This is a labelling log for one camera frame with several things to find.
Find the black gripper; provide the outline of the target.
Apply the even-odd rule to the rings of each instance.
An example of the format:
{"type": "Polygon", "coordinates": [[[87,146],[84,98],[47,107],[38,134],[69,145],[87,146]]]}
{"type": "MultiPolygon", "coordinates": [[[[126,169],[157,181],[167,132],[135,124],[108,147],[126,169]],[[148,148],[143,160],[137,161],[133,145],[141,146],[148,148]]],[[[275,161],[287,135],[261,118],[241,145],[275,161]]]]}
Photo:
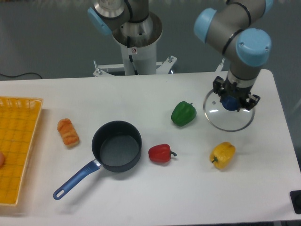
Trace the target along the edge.
{"type": "Polygon", "coordinates": [[[221,97],[221,103],[224,108],[237,108],[250,111],[259,102],[260,96],[251,94],[252,86],[241,88],[236,82],[231,83],[227,78],[226,81],[217,76],[213,81],[213,92],[221,97]]]}

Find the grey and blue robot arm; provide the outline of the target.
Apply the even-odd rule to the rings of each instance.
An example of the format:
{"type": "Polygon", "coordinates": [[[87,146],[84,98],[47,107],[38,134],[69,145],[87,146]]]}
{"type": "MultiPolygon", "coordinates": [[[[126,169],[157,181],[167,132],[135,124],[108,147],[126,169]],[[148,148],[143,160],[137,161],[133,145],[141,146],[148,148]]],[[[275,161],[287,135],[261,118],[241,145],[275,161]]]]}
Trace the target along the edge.
{"type": "MultiPolygon", "coordinates": [[[[256,78],[267,62],[271,38],[252,28],[272,7],[271,0],[228,0],[218,12],[203,10],[193,31],[203,42],[230,60],[225,80],[216,78],[213,91],[229,111],[251,110],[260,100],[251,94],[256,78]]],[[[87,11],[95,28],[112,35],[121,48],[126,75],[157,74],[157,41],[162,35],[161,20],[149,10],[146,0],[98,0],[87,11]]]]}

